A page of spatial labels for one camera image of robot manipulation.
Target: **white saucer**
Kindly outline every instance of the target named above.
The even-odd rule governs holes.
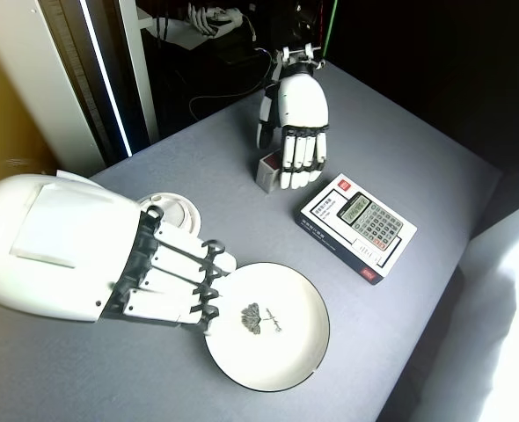
[[[175,227],[188,231],[194,236],[201,230],[201,216],[197,207],[185,196],[176,193],[158,192],[145,196],[138,201],[144,211],[150,205],[164,210],[162,222],[169,222]]]
[[[213,282],[220,312],[206,340],[216,364],[235,382],[280,391],[308,378],[324,358],[330,320],[317,289],[286,266],[258,263]]]

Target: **robotic hand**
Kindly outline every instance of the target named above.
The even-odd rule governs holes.
[[[266,87],[259,110],[258,148],[269,146],[276,127],[282,127],[281,188],[304,187],[318,178],[326,162],[328,105],[312,77],[324,61],[314,61],[314,50],[277,52],[272,83]]]
[[[238,9],[225,10],[220,7],[195,9],[191,4],[187,5],[187,16],[194,28],[208,38],[222,37],[241,26],[243,20],[243,15]]]
[[[196,324],[218,316],[214,280],[236,269],[217,241],[164,211],[66,172],[0,182],[0,304],[45,317]]]

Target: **gray tabletop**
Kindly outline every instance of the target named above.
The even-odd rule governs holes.
[[[203,337],[180,327],[80,324],[0,309],[0,420],[372,421],[439,300],[499,172],[351,76],[317,73],[330,107],[329,162],[315,184],[269,195],[253,181],[255,94],[93,179],[137,200],[185,195],[200,237],[240,265],[295,268],[324,297],[331,338],[306,382],[240,387]],[[340,172],[418,227],[390,275],[371,286],[295,225],[293,212]]]

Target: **calculator image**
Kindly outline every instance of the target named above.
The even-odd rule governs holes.
[[[402,229],[401,221],[361,192],[341,208],[338,217],[381,251],[386,250]]]

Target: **led light strip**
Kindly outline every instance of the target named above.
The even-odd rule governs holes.
[[[88,9],[85,0],[80,0],[80,5],[82,6],[82,12],[84,13],[85,23],[87,24],[87,30],[90,33],[91,44],[93,45],[93,49],[95,50],[95,56],[98,59],[99,70],[101,70],[101,75],[103,76],[103,81],[107,89],[107,95],[111,100],[111,107],[113,108],[115,119],[117,120],[117,124],[119,125],[119,131],[121,132],[122,142],[125,144],[125,150],[127,151],[127,155],[132,156],[133,153],[130,150],[130,145],[128,145],[127,134],[125,133],[125,128],[122,126],[121,115],[119,114],[117,102],[115,101],[115,96],[113,95],[113,90],[111,89],[111,83],[109,82],[109,76],[105,68],[105,63],[103,62],[103,56],[101,55],[101,50],[99,49],[98,38],[95,35],[95,30],[93,29],[93,22],[91,22],[90,10]]]

